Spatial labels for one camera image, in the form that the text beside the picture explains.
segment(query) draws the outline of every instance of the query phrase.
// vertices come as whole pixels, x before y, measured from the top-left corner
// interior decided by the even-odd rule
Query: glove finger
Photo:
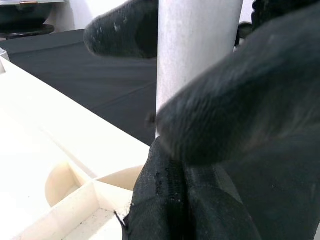
[[[102,57],[156,57],[158,7],[158,0],[131,0],[97,17],[84,30],[86,47]]]
[[[169,101],[156,127],[171,157],[209,165],[320,123],[319,12],[265,24]]]
[[[181,163],[172,161],[157,138],[134,189],[124,239],[182,240],[187,221]]]

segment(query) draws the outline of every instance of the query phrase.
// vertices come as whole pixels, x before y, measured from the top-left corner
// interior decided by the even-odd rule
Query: dark gray surface
[[[10,60],[124,132],[150,145],[155,128],[157,61],[93,56],[83,30],[0,42]]]

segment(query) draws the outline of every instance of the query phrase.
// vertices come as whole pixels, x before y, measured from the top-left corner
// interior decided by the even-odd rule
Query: white plastic tray
[[[1,240],[122,239],[148,152],[0,57]]]

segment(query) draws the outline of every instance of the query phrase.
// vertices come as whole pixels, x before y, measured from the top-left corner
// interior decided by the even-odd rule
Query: black bowl
[[[0,30],[39,27],[48,19],[52,7],[52,3],[39,3],[28,7],[0,6]]]

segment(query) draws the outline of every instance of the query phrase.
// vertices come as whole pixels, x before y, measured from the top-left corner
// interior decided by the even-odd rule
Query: black glove
[[[255,0],[252,8],[252,25],[257,29],[272,19],[305,8],[319,0]]]
[[[264,240],[311,240],[320,221],[319,13],[266,23],[156,117],[173,160],[225,168]]]
[[[133,189],[123,240],[260,240],[236,188],[218,166],[185,167],[160,138]]]
[[[103,57],[155,58],[158,54],[159,0],[130,0],[97,17],[84,31],[84,43]]]

